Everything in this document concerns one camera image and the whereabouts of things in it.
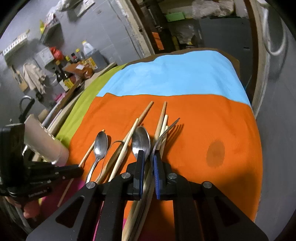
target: yellow-green cloth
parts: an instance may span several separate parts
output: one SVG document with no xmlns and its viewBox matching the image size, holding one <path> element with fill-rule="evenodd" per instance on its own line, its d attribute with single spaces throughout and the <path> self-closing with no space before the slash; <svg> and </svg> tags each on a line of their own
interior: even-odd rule
<svg viewBox="0 0 296 241">
<path fill-rule="evenodd" d="M 104 87 L 104 85 L 109 81 L 109 79 L 119 70 L 123 69 L 125 65 L 120 65 L 112 68 L 105 74 L 96 78 L 82 93 L 82 95 L 77 100 L 72 111 L 67 117 L 65 123 L 58 132 L 56 138 L 60 140 L 66 147 L 69 146 L 70 141 L 80 126 L 82 119 L 87 112 L 92 101 L 99 93 L 99 91 Z"/>
</svg>

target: red plastic bag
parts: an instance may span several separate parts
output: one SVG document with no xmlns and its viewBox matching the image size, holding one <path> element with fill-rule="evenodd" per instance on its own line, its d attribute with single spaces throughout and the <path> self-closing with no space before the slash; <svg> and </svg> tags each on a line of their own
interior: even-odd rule
<svg viewBox="0 0 296 241">
<path fill-rule="evenodd" d="M 54 56 L 55 60 L 63 60 L 64 55 L 61 50 L 58 50 L 56 47 L 50 47 L 50 51 L 52 52 L 52 55 Z"/>
</svg>

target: light blue cloth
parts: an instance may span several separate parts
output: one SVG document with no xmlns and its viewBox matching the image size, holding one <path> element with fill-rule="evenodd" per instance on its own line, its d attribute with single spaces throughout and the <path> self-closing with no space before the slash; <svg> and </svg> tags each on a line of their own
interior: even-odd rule
<svg viewBox="0 0 296 241">
<path fill-rule="evenodd" d="M 164 55 L 148 63 L 127 66 L 112 76 L 97 96 L 106 93 L 116 96 L 214 94 L 250 105 L 231 62 L 211 50 Z"/>
</svg>

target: white hose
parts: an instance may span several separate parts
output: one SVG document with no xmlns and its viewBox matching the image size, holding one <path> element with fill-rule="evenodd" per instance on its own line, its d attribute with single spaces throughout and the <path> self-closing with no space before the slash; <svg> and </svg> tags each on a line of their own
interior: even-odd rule
<svg viewBox="0 0 296 241">
<path fill-rule="evenodd" d="M 279 49 L 277 51 L 272 52 L 271 49 L 268 46 L 268 40 L 267 40 L 267 28 L 268 28 L 268 14 L 269 14 L 269 6 L 266 5 L 261 5 L 262 7 L 264 7 L 264 12 L 263 12 L 263 23 L 262 23 L 262 29 L 263 29 L 263 43 L 264 43 L 264 47 L 266 49 L 266 51 L 272 55 L 272 56 L 278 56 L 286 47 L 286 41 L 287 41 L 287 33 L 284 27 L 284 23 L 283 20 L 281 19 L 281 25 L 283 28 L 283 39 L 281 42 L 281 46 L 279 47 Z"/>
</svg>

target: screw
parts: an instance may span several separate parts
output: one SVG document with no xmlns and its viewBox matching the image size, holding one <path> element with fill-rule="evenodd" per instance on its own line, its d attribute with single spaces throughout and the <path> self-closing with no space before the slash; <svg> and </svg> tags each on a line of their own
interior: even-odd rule
<svg viewBox="0 0 296 241">
<path fill-rule="evenodd" d="M 176 179 L 176 178 L 177 178 L 177 174 L 171 172 L 171 173 L 168 175 L 168 178 L 169 178 L 169 179 Z"/>
<path fill-rule="evenodd" d="M 205 188 L 211 188 L 211 187 L 213 186 L 213 184 L 212 184 L 211 182 L 204 182 L 204 183 L 203 183 L 203 186 L 204 186 Z"/>
<path fill-rule="evenodd" d="M 128 172 L 121 174 L 122 178 L 126 179 L 129 178 L 131 175 Z"/>
<path fill-rule="evenodd" d="M 94 188 L 95 186 L 96 186 L 96 183 L 95 182 L 88 182 L 86 184 L 86 187 L 89 188 L 89 189 Z"/>
</svg>

